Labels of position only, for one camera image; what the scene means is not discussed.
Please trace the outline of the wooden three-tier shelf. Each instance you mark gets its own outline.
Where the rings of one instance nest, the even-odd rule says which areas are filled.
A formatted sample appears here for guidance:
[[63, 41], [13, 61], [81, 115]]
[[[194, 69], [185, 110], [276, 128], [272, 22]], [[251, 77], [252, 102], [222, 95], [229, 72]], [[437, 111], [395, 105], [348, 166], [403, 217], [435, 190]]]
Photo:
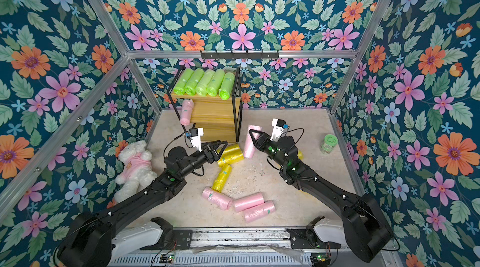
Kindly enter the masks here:
[[234, 83], [231, 85], [228, 99], [221, 98], [220, 94], [212, 97], [210, 95], [178, 95], [174, 93], [174, 87], [183, 77], [186, 68], [182, 68], [175, 76], [171, 87], [166, 94], [178, 117], [181, 116], [175, 100], [192, 100], [194, 107], [191, 115], [191, 123], [197, 128], [204, 129], [204, 139], [206, 141], [227, 140], [229, 142], [238, 142], [240, 139], [241, 124], [243, 119], [243, 108], [241, 101], [241, 79], [240, 69], [237, 68], [233, 73]]

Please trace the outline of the green roll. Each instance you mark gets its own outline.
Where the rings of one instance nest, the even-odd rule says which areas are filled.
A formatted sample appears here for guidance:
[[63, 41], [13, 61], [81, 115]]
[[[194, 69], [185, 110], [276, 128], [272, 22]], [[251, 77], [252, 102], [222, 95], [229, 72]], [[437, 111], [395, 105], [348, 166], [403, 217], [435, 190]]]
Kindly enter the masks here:
[[214, 70], [207, 70], [196, 86], [196, 93], [200, 96], [207, 96], [207, 86], [215, 74]]
[[223, 69], [218, 69], [213, 73], [213, 76], [206, 88], [209, 96], [215, 97], [218, 95], [224, 77], [225, 71]]
[[203, 69], [196, 69], [189, 80], [185, 84], [185, 92], [188, 95], [195, 95], [196, 94], [196, 87], [200, 80], [203, 78], [205, 71]]

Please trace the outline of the green roll diagonal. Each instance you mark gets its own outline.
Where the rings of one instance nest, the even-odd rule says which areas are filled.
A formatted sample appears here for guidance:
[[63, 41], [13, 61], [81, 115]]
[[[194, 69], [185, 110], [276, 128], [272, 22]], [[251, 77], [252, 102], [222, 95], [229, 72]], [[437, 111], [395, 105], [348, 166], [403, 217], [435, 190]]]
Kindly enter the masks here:
[[190, 80], [194, 73], [194, 70], [187, 68], [182, 71], [182, 74], [178, 78], [176, 85], [173, 88], [173, 92], [177, 95], [184, 95], [186, 93], [186, 84]]
[[236, 76], [234, 73], [226, 73], [219, 89], [219, 96], [222, 100], [228, 100], [235, 84]]

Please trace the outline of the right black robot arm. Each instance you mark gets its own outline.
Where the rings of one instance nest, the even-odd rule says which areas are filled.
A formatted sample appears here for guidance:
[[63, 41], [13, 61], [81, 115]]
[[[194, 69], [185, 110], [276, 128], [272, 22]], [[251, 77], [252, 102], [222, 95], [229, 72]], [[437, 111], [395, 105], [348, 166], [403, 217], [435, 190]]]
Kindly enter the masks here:
[[249, 135], [255, 148], [279, 165], [279, 174], [287, 184], [314, 196], [341, 218], [346, 244], [360, 260], [371, 262], [394, 238], [375, 198], [347, 192], [321, 177], [298, 157], [293, 137], [281, 137], [276, 142], [269, 134], [254, 129]]

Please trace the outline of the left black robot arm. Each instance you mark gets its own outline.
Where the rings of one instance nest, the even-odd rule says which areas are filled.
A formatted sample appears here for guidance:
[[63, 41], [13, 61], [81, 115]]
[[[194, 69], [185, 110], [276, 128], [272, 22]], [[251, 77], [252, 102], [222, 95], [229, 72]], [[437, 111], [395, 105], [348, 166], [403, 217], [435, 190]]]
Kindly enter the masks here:
[[72, 222], [67, 236], [54, 254], [54, 262], [67, 267], [106, 267], [115, 259], [135, 250], [172, 241], [172, 226], [157, 217], [128, 228], [133, 221], [178, 195], [186, 186], [186, 177], [206, 163], [217, 162], [227, 141], [204, 142], [201, 149], [188, 154], [183, 147], [170, 149], [164, 159], [165, 170], [145, 189], [98, 213], [81, 213]]

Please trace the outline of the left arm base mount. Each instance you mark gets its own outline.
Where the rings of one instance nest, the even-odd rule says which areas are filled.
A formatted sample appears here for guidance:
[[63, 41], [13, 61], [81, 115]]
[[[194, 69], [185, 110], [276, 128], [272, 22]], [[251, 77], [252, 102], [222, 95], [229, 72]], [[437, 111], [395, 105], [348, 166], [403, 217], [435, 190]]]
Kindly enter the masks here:
[[151, 222], [162, 229], [162, 235], [155, 244], [142, 247], [142, 250], [170, 250], [174, 246], [176, 246], [177, 250], [187, 250], [190, 248], [193, 239], [193, 231], [191, 229], [175, 228], [171, 223], [161, 217], [152, 218]]

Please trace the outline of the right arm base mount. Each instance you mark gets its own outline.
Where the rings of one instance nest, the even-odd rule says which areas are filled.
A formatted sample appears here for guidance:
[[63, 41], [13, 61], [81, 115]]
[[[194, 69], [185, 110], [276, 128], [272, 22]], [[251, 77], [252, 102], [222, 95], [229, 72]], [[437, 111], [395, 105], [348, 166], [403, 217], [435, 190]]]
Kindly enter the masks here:
[[309, 222], [305, 228], [288, 228], [291, 248], [300, 249], [339, 249], [345, 244], [343, 226], [339, 220], [319, 216]]

